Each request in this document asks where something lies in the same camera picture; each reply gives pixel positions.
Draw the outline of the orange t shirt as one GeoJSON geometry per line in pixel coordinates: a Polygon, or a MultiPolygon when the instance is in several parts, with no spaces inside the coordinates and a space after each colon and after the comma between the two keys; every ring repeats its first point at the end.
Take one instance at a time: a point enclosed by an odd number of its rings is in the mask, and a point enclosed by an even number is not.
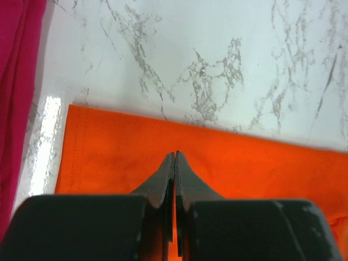
{"type": "Polygon", "coordinates": [[[346,153],[71,105],[55,192],[131,192],[176,151],[224,197],[313,201],[347,257],[346,153]]]}

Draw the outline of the magenta t shirt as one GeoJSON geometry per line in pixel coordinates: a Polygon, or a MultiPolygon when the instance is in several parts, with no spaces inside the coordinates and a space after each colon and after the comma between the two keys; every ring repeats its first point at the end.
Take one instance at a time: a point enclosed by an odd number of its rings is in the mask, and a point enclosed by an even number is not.
{"type": "Polygon", "coordinates": [[[1,235],[15,200],[46,4],[1,1],[1,235]]]}

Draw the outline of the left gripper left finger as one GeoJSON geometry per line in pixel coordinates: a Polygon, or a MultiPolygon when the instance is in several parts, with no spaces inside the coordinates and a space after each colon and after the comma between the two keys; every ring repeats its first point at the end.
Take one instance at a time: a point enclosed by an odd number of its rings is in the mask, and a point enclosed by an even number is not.
{"type": "Polygon", "coordinates": [[[1,260],[167,260],[174,153],[129,194],[37,195],[16,210],[1,260]]]}

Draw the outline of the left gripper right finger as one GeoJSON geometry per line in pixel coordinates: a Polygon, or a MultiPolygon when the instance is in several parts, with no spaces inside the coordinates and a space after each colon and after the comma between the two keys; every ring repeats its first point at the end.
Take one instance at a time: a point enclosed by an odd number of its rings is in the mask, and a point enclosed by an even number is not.
{"type": "Polygon", "coordinates": [[[230,200],[177,152],[178,255],[183,260],[342,260],[323,212],[308,200],[230,200]]]}

